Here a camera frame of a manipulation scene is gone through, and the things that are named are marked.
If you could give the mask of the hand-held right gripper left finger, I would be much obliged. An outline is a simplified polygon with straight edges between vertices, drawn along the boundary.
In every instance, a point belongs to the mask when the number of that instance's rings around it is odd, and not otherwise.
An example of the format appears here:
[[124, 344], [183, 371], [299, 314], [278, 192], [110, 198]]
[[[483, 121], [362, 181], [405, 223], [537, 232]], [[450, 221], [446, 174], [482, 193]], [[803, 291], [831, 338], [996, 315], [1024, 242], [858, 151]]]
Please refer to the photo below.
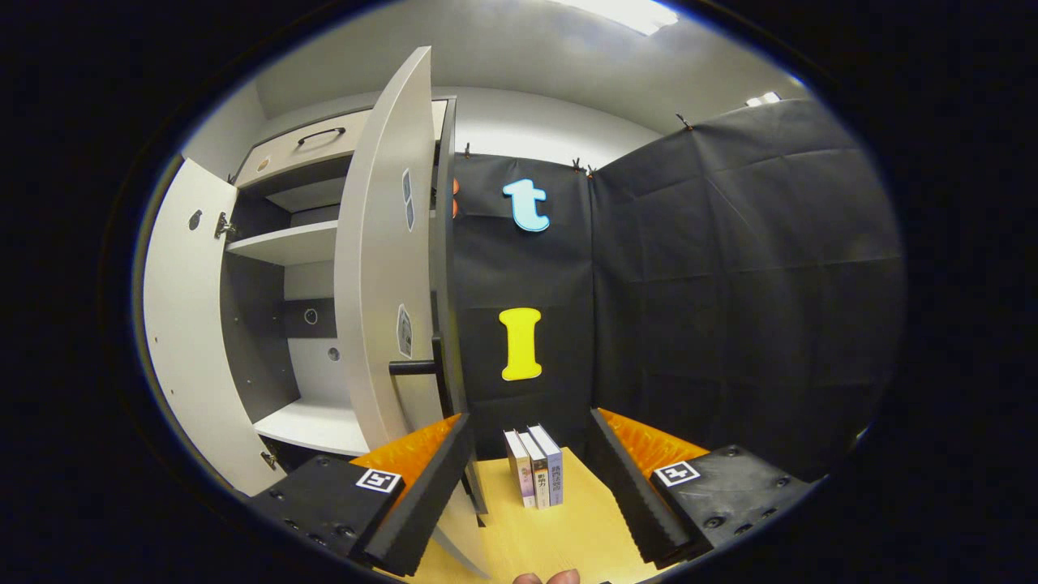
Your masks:
[[353, 461], [315, 456], [247, 505], [267, 528], [302, 546], [408, 577], [471, 450], [470, 414], [454, 414]]

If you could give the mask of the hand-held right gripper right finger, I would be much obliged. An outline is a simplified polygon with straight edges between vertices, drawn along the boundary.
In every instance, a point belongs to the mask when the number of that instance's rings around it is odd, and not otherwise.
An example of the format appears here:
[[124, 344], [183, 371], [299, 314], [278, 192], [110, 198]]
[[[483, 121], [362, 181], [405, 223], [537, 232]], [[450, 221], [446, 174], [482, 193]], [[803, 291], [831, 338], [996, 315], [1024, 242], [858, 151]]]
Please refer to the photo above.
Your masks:
[[704, 449], [604, 408], [590, 411], [588, 467], [659, 569], [748, 539], [814, 492], [742, 446]]

